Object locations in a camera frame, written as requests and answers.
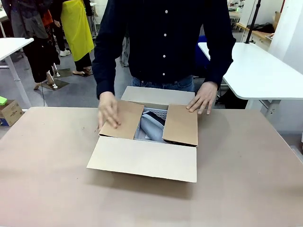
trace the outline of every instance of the blue jeans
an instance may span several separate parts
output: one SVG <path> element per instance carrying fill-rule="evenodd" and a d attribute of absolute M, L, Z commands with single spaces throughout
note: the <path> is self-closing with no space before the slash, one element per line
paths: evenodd
<path fill-rule="evenodd" d="M 174 83 L 162 84 L 162 83 L 153 83 L 148 81 L 140 81 L 136 77 L 132 78 L 132 86 L 134 87 L 151 87 L 151 88 L 161 88 L 168 90 L 179 90 L 179 91 L 190 91 L 194 92 L 194 78 L 193 76 L 185 77 Z"/>

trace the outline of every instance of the green object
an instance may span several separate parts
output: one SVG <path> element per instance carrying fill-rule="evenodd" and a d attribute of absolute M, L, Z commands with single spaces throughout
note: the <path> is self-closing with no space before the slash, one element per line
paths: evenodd
<path fill-rule="evenodd" d="M 0 96 L 0 105 L 5 105 L 7 101 L 8 101 L 7 98 L 4 98 L 4 97 Z"/>

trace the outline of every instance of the white sneaker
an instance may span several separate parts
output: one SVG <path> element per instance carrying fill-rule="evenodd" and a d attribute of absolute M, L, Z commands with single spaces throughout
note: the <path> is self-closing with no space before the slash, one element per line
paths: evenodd
<path fill-rule="evenodd" d="M 65 57 L 65 56 L 70 55 L 70 54 L 71 54 L 71 52 L 69 50 L 60 51 L 60 56 L 61 57 Z"/>

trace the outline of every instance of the orange garment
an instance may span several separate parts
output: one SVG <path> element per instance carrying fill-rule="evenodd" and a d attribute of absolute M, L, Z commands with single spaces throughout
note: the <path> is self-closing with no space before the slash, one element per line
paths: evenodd
<path fill-rule="evenodd" d="M 53 23 L 53 18 L 49 10 L 46 13 L 44 13 L 42 22 L 44 26 L 48 26 L 51 23 Z"/>

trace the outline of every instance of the yellow-green fabric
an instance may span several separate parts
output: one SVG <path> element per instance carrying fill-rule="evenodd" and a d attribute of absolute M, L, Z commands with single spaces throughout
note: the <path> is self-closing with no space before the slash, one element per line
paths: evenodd
<path fill-rule="evenodd" d="M 62 5 L 61 21 L 74 61 L 79 61 L 94 49 L 83 1 L 65 1 Z"/>

